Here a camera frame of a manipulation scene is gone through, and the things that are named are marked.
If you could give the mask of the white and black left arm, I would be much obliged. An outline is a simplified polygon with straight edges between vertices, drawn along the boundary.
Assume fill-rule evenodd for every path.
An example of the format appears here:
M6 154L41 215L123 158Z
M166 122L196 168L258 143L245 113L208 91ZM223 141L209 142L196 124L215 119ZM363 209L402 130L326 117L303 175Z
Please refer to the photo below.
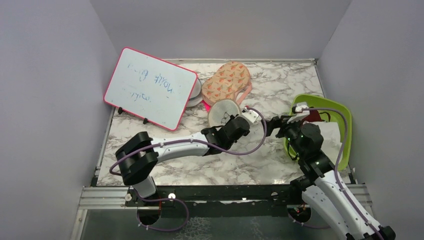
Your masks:
M116 153L116 163L110 168L119 168L126 186L138 192L144 205L157 200L157 186L150 173L156 164L189 157L228 153L231 146L250 132L250 123L241 116L231 117L221 127L208 127L185 138L152 138L146 131L137 133Z

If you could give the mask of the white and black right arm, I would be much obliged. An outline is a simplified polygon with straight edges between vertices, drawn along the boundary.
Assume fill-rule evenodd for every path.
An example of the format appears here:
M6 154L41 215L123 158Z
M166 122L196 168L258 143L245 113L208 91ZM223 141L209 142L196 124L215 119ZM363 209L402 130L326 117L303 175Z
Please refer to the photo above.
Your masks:
M394 240L395 231L382 226L356 199L342 181L335 165L321 150L324 141L320 128L312 123L289 122L288 116L273 117L264 123L269 136L278 129L277 138L286 138L298 156L303 180L294 180L289 199L312 207L341 240Z

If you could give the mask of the white mesh laundry bag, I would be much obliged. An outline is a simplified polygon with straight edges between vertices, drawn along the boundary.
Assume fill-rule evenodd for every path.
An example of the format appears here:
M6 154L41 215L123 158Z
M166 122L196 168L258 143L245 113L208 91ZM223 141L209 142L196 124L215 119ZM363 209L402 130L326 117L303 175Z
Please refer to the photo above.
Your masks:
M225 125L231 116L241 114L240 106L232 99L222 99L217 101L209 109L207 120L210 127Z

